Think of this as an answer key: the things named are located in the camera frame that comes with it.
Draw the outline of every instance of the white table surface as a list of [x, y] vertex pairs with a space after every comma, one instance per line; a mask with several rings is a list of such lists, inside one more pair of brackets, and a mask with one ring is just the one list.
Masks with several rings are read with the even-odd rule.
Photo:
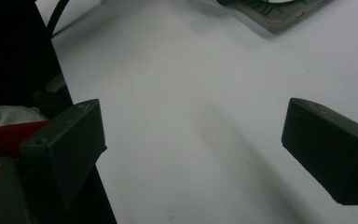
[[214, 0], [112, 0], [54, 46], [101, 100], [119, 224], [358, 223], [281, 143], [291, 97], [358, 122], [358, 1], [272, 35]]

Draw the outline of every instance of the gray plastic part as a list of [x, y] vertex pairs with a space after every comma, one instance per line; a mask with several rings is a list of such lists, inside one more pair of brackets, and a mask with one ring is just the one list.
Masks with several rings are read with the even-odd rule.
[[298, 0], [271, 4], [255, 0], [236, 1], [232, 6], [272, 33], [279, 33], [331, 0]]

